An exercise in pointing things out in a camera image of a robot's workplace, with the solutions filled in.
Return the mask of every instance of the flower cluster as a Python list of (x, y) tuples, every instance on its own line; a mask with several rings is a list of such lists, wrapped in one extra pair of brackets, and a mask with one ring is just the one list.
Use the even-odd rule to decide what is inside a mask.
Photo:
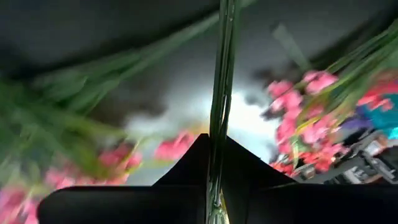
[(155, 151), (155, 159), (172, 161), (181, 158), (195, 141), (193, 134), (182, 132), (171, 141), (164, 141)]
[(366, 94), (358, 101), (358, 106), (368, 105), (370, 110), (381, 107), (383, 111), (391, 110), (394, 105), (388, 98), (384, 98), (383, 94), (398, 93), (398, 84), (394, 82), (379, 82), (374, 85)]
[(99, 160), (103, 165), (112, 167), (115, 171), (114, 177), (107, 180), (96, 180), (79, 174), (74, 166), (65, 167), (64, 170), (49, 169), (45, 180), (56, 189), (62, 189), (73, 185), (119, 185), (125, 184), (129, 173), (126, 170), (137, 167), (142, 161), (142, 155), (138, 152), (130, 154), (131, 148), (128, 144), (120, 144), (112, 151), (104, 151), (99, 155)]
[[(330, 86), (338, 79), (328, 72), (307, 72), (303, 82), (306, 84), (305, 91), (308, 95), (316, 95), (324, 88)], [(276, 140), (279, 152), (288, 154), (288, 163), (276, 162), (271, 164), (275, 169), (288, 175), (294, 175), (292, 161), (292, 141), (294, 136), (300, 135), (301, 141), (309, 146), (310, 150), (299, 152), (298, 156), (306, 164), (315, 164), (319, 171), (326, 171), (334, 160), (334, 155), (345, 151), (341, 144), (332, 144), (328, 137), (329, 133), (335, 132), (336, 119), (331, 114), (323, 114), (322, 105), (311, 108), (305, 115), (305, 119), (311, 119), (323, 115), (318, 121), (310, 123), (297, 133), (297, 117), (302, 112), (301, 104), (303, 96), (294, 89), (292, 83), (287, 81), (273, 82), (268, 87), (269, 93), (275, 99), (271, 104), (271, 111), (284, 110), (284, 116), (277, 129)]]
[(36, 217), (38, 204), (23, 190), (2, 189), (0, 191), (0, 223), (38, 224)]

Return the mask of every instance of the black object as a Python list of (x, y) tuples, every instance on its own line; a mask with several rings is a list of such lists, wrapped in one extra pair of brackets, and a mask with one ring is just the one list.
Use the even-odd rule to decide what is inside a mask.
[(152, 187), (71, 187), (39, 206), (40, 224), (203, 224), (210, 140), (202, 134)]
[[(205, 223), (209, 138), (153, 187), (74, 187), (39, 207), (46, 223)], [(296, 184), (228, 139), (223, 193), (230, 224), (388, 222), (398, 212), (393, 185)]]

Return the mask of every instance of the pink blossom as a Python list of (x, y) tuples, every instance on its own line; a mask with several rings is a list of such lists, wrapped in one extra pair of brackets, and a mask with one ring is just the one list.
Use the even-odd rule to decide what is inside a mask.
[(309, 82), (305, 87), (307, 93), (314, 95), (336, 82), (338, 78), (328, 72), (322, 71), (308, 73), (308, 75), (304, 76), (304, 80)]
[(105, 151), (99, 155), (99, 160), (106, 166), (113, 166), (120, 161), (120, 157), (112, 151)]
[(284, 114), (284, 119), (295, 120), (299, 116), (301, 111), (302, 109), (299, 107), (291, 108)]
[(321, 152), (323, 153), (323, 157), (333, 157), (337, 152), (340, 152), (344, 149), (342, 144), (334, 144), (331, 145), (331, 142), (326, 143), (323, 148), (321, 149)]
[(321, 172), (326, 172), (329, 170), (331, 165), (331, 159), (326, 160), (326, 159), (321, 159), (315, 164), (316, 170), (319, 170)]
[(285, 98), (280, 96), (276, 98), (270, 105), (272, 112), (278, 112), (283, 109), (285, 103)]
[(25, 224), (39, 224), (35, 213), (30, 213), (26, 217)]
[(279, 145), (278, 150), (280, 153), (289, 154), (292, 152), (292, 146), (289, 142), (283, 142)]
[(5, 221), (7, 221), (6, 223), (21, 223), (18, 221), (19, 215), (27, 215), (30, 218), (30, 220), (24, 222), (25, 224), (37, 223), (35, 217), (37, 203), (26, 197), (26, 193), (22, 190), (2, 189), (0, 194), (0, 223)]
[(290, 137), (293, 136), (295, 132), (295, 121), (291, 119), (283, 119), (277, 128), (277, 142), (278, 144), (282, 144)]
[(25, 224), (38, 224), (39, 223), (37, 216), (36, 216), (37, 207), (38, 207), (38, 204), (35, 203), (32, 205), (32, 207), (29, 209), (29, 211), (26, 212), (27, 216), (25, 219)]
[(122, 143), (113, 151), (113, 154), (119, 158), (123, 158), (131, 152), (131, 149), (129, 144)]
[(281, 94), (285, 93), (287, 90), (291, 89), (293, 84), (288, 81), (272, 82), (268, 86), (268, 91), (273, 98), (279, 97)]
[(370, 89), (359, 101), (358, 106), (368, 104), (370, 110), (375, 110), (376, 108), (382, 107), (383, 111), (391, 110), (394, 105), (388, 98), (383, 98), (382, 93), (393, 91), (395, 84), (388, 88), (387, 86), (377, 86)]
[(302, 101), (303, 97), (297, 90), (290, 90), (271, 103), (271, 110), (276, 112), (280, 111), (282, 108), (286, 110), (296, 109)]
[(73, 178), (66, 177), (66, 178), (64, 178), (62, 181), (60, 181), (59, 183), (57, 183), (57, 184), (55, 185), (55, 188), (56, 188), (57, 190), (59, 190), (59, 189), (64, 189), (64, 188), (67, 188), (67, 187), (71, 187), (71, 186), (73, 186), (73, 185), (75, 185), (75, 180), (74, 180)]
[(310, 82), (310, 81), (312, 81), (312, 80), (314, 80), (314, 79), (316, 79), (316, 78), (318, 78), (318, 76), (321, 74), (321, 73), (323, 73), (323, 72), (320, 72), (320, 71), (308, 71), (308, 72), (306, 72), (305, 74), (304, 74), (304, 77), (303, 77), (303, 80), (305, 81), (305, 82)]
[(75, 180), (67, 176), (66, 173), (49, 169), (45, 174), (45, 181), (56, 189), (63, 189), (74, 185)]
[(303, 101), (303, 97), (297, 90), (290, 90), (284, 97), (284, 106), (286, 109), (292, 109), (299, 107), (300, 103)]
[(319, 139), (317, 135), (317, 130), (313, 127), (313, 124), (309, 124), (305, 127), (302, 133), (303, 141), (308, 144), (316, 143)]
[(128, 160), (120, 163), (116, 168), (116, 170), (123, 172), (126, 169), (138, 166), (139, 164), (141, 164), (141, 162), (142, 162), (142, 154), (139, 152), (134, 152)]
[(194, 142), (195, 137), (187, 132), (178, 135), (173, 141), (164, 141), (155, 151), (155, 158), (175, 160), (181, 158)]

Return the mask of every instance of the blue fabric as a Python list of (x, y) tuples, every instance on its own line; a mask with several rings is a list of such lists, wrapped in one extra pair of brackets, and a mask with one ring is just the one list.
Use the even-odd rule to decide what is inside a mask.
[(393, 109), (383, 111), (380, 107), (371, 111), (366, 105), (361, 106), (361, 109), (374, 127), (383, 130), (388, 139), (398, 139), (398, 95), (391, 94), (384, 97), (391, 100)]

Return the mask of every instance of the pink flower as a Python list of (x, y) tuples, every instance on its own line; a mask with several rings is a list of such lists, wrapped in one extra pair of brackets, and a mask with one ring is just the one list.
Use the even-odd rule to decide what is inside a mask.
[(295, 132), (295, 121), (291, 119), (283, 119), (277, 129), (277, 142), (282, 144), (288, 140)]
[(272, 82), (268, 86), (268, 91), (273, 98), (279, 97), (281, 94), (285, 93), (287, 90), (291, 89), (293, 84), (288, 81)]
[(331, 145), (331, 142), (326, 143), (323, 148), (321, 149), (322, 156), (331, 158), (333, 157), (337, 152), (341, 152), (344, 149), (342, 144), (334, 144)]
[(278, 150), (280, 153), (289, 154), (292, 152), (292, 146), (290, 145), (289, 142), (283, 142), (282, 144), (279, 145)]
[(318, 76), (321, 74), (322, 72), (319, 71), (308, 71), (304, 74), (303, 80), (305, 82), (310, 82), (316, 78), (318, 78)]
[(285, 98), (280, 96), (276, 98), (270, 105), (272, 112), (278, 112), (283, 109), (285, 103)]
[(39, 224), (35, 213), (30, 213), (26, 217), (25, 224)]
[(26, 198), (27, 195), (21, 190), (2, 189), (0, 194), (0, 223), (21, 223), (19, 215), (36, 215), (37, 203)]
[(330, 165), (331, 165), (331, 160), (322, 159), (315, 164), (315, 168), (316, 170), (319, 170), (321, 172), (326, 172), (329, 170)]
[(293, 109), (299, 107), (300, 103), (303, 101), (303, 97), (297, 90), (290, 90), (284, 97), (284, 106), (286, 109)]
[(113, 151), (113, 154), (119, 158), (123, 158), (131, 152), (131, 149), (129, 144), (122, 143)]
[(290, 120), (295, 120), (299, 114), (301, 113), (302, 109), (299, 107), (289, 109), (285, 114), (284, 114), (284, 119), (290, 119)]
[(307, 72), (304, 76), (304, 81), (308, 82), (308, 85), (305, 87), (307, 93), (309, 94), (317, 94), (324, 88), (330, 86), (338, 79), (336, 76), (325, 72)]
[(181, 158), (194, 142), (195, 137), (190, 133), (181, 133), (173, 141), (164, 141), (155, 151), (155, 158), (175, 160)]
[(126, 169), (138, 166), (139, 164), (141, 164), (141, 162), (142, 154), (139, 152), (134, 152), (128, 160), (119, 164), (116, 170), (123, 172)]
[(99, 155), (99, 160), (106, 166), (113, 166), (120, 161), (120, 157), (112, 151), (105, 151)]
[(58, 184), (56, 184), (55, 188), (57, 190), (59, 190), (59, 189), (64, 189), (64, 188), (67, 188), (67, 187), (71, 187), (73, 185), (75, 185), (75, 180), (73, 178), (66, 177), (62, 181), (60, 181)]
[(25, 224), (38, 224), (39, 221), (37, 219), (37, 203), (33, 204), (32, 207), (27, 211), (27, 216), (25, 219)]
[(316, 143), (319, 139), (317, 130), (313, 127), (313, 124), (309, 124), (307, 127), (305, 127), (302, 137), (303, 141), (308, 144)]
[(391, 103), (390, 99), (383, 98), (382, 96), (382, 93), (389, 93), (390, 91), (394, 90), (391, 89), (391, 87), (389, 88), (389, 85), (373, 87), (357, 102), (357, 105), (361, 106), (368, 104), (370, 110), (375, 110), (380, 106), (382, 107), (383, 111), (391, 110), (394, 105)]
[(279, 172), (283, 172), (284, 171), (284, 165), (280, 162), (273, 162), (271, 164), (269, 164), (272, 168), (274, 168), (275, 170), (279, 171)]
[(59, 182), (61, 182), (66, 177), (67, 177), (66, 173), (57, 171), (57, 170), (55, 170), (53, 168), (50, 168), (45, 173), (45, 181), (46, 181), (46, 183), (53, 184), (53, 185), (57, 185)]
[(63, 189), (71, 187), (75, 184), (75, 180), (67, 176), (64, 172), (59, 172), (55, 169), (49, 169), (45, 174), (45, 181), (51, 184), (56, 189)]
[(300, 106), (302, 101), (303, 97), (297, 90), (290, 90), (271, 103), (271, 110), (276, 112), (280, 111), (282, 108), (286, 110), (296, 109)]

